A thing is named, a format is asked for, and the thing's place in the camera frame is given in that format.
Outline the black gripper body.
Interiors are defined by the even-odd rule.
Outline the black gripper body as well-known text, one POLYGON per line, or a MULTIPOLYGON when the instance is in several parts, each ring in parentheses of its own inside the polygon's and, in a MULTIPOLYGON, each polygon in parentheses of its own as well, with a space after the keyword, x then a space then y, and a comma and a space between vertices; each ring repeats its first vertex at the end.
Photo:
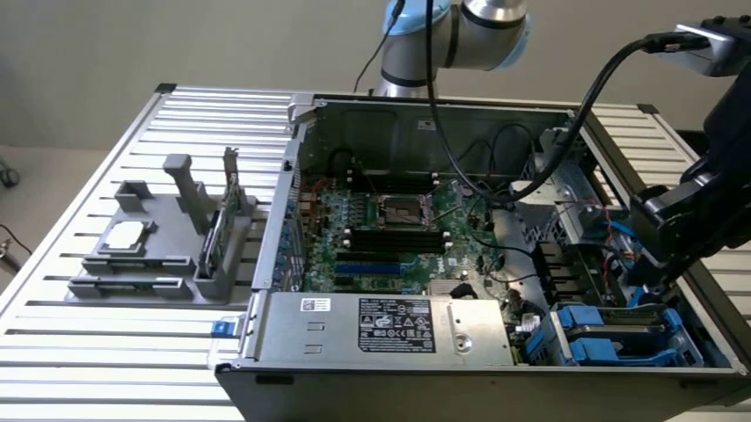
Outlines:
POLYGON ((750 241, 750 166, 703 158, 674 188, 652 186, 630 200, 632 230, 648 262, 683 268, 750 241))

